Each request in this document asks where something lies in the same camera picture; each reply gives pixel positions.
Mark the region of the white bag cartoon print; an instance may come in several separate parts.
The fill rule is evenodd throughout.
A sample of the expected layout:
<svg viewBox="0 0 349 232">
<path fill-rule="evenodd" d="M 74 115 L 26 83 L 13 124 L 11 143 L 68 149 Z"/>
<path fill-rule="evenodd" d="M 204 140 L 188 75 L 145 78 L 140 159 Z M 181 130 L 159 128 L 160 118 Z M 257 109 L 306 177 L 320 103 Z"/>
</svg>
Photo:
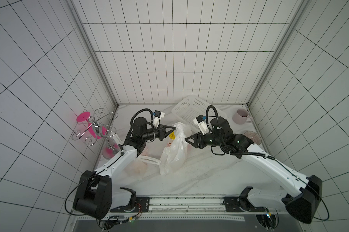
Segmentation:
<svg viewBox="0 0 349 232">
<path fill-rule="evenodd" d="M 191 135 L 191 127 L 182 122 L 173 124 L 175 131 L 170 134 L 167 146 L 160 158 L 160 174 L 165 176 L 178 171 L 185 163 L 188 155 L 186 138 Z"/>
</svg>

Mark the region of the white perforated plastic basket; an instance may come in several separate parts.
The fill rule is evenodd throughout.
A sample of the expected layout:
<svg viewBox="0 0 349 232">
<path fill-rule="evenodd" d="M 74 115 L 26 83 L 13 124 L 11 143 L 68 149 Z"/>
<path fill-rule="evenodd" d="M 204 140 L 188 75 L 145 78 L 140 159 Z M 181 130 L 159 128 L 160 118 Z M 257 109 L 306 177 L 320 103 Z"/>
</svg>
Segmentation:
<svg viewBox="0 0 349 232">
<path fill-rule="evenodd" d="M 172 113 L 179 122 L 189 125 L 193 132 L 199 132 L 200 129 L 193 120 L 199 115 L 205 116 L 206 109 L 209 105 L 209 103 L 197 96 L 190 95 L 175 105 Z"/>
</svg>

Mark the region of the white bag red lettering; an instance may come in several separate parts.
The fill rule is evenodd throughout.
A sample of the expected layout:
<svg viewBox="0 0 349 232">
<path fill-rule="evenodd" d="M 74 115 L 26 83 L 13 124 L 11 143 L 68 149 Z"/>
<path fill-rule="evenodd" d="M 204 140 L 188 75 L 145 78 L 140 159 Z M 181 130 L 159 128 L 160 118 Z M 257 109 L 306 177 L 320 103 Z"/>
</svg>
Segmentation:
<svg viewBox="0 0 349 232">
<path fill-rule="evenodd" d="M 142 179 L 147 171 L 149 164 L 159 166 L 161 161 L 150 156 L 149 149 L 145 148 L 143 152 L 132 161 L 126 168 L 125 172 L 129 177 Z"/>
</svg>

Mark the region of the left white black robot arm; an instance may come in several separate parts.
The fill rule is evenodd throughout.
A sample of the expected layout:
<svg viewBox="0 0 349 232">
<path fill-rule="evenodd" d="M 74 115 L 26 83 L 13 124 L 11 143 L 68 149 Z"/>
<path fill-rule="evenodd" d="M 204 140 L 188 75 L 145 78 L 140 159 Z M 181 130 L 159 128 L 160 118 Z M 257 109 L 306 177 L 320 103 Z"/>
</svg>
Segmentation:
<svg viewBox="0 0 349 232">
<path fill-rule="evenodd" d="M 176 128 L 148 122 L 144 117 L 131 121 L 131 127 L 122 144 L 120 153 L 95 171 L 85 171 L 74 189 L 72 209 L 95 219 L 103 219 L 112 209 L 132 211 L 136 208 L 136 192 L 113 185 L 120 173 L 155 139 L 164 140 Z"/>
</svg>

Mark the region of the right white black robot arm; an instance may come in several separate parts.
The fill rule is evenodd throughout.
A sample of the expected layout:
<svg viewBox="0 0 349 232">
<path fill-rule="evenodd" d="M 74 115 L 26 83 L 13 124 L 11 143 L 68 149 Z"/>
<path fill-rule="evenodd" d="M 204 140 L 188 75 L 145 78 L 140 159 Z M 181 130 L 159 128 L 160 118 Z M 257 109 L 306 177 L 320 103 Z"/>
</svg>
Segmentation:
<svg viewBox="0 0 349 232">
<path fill-rule="evenodd" d="M 254 208 L 274 208 L 288 212 L 296 220 L 310 224 L 322 202 L 322 180 L 315 175 L 307 177 L 269 155 L 250 138 L 235 134 L 226 119 L 214 117 L 210 121 L 199 115 L 194 123 L 200 132 L 186 138 L 194 148 L 219 147 L 222 155 L 230 154 L 241 159 L 276 181 L 275 190 L 245 187 L 236 205 L 248 212 Z"/>
</svg>

